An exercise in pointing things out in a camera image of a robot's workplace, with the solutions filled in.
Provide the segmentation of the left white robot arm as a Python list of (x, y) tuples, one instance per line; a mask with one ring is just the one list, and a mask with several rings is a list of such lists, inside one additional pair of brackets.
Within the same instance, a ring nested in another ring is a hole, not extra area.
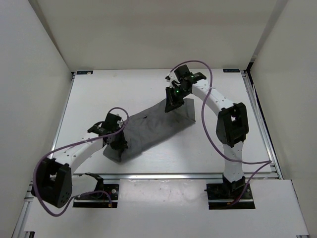
[(106, 128), (93, 125), (79, 142), (62, 146), (52, 151), (55, 155), (49, 158), (44, 155), (33, 171), (33, 196), (47, 213), (56, 217), (48, 205), (67, 209), (74, 198), (105, 196), (111, 204), (108, 192), (104, 191), (103, 179), (92, 172), (74, 177), (74, 172), (93, 154), (114, 142), (123, 134), (125, 125)]

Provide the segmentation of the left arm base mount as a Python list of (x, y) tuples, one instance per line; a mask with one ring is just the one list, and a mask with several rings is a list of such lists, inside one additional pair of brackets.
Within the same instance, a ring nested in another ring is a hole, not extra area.
[(78, 175), (72, 182), (74, 208), (117, 208), (119, 183), (104, 181), (93, 173)]

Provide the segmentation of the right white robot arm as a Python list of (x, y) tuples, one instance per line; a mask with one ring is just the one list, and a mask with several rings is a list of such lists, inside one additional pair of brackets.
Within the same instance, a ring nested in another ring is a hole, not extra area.
[(209, 81), (202, 73), (175, 71), (176, 78), (166, 87), (165, 112), (173, 111), (184, 104), (184, 98), (190, 94), (205, 102), (217, 116), (216, 135), (223, 144), (225, 169), (222, 187), (223, 194), (234, 198), (240, 193), (238, 182), (244, 181), (242, 170), (242, 148), (249, 132), (246, 106), (234, 103), (223, 96), (215, 88), (210, 87)]

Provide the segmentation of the grey pleated skirt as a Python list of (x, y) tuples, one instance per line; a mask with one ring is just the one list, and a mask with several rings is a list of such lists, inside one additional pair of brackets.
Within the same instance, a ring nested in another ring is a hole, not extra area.
[(168, 113), (164, 112), (165, 104), (164, 99), (132, 115), (123, 130), (127, 148), (115, 150), (108, 145), (103, 155), (117, 163), (124, 163), (196, 123), (193, 99), (185, 99), (184, 105)]

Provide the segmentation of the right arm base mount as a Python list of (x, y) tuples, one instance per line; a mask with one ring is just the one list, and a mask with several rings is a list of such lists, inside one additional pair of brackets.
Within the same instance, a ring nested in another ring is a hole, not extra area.
[(255, 209), (251, 186), (243, 176), (240, 180), (229, 182), (222, 176), (222, 183), (207, 183), (205, 192), (209, 210)]

